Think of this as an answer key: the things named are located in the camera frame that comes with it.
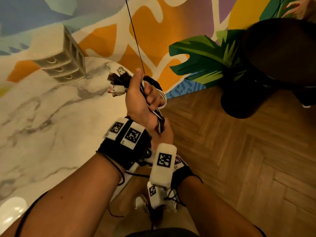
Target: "herringbone parquet floor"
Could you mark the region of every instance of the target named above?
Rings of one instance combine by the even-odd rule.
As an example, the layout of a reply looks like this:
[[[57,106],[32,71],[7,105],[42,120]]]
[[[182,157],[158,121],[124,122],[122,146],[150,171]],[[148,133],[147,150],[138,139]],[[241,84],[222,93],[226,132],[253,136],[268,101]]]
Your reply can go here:
[[[235,119],[221,93],[168,100],[162,112],[178,154],[267,236],[316,236],[316,108],[279,91],[253,117]]]

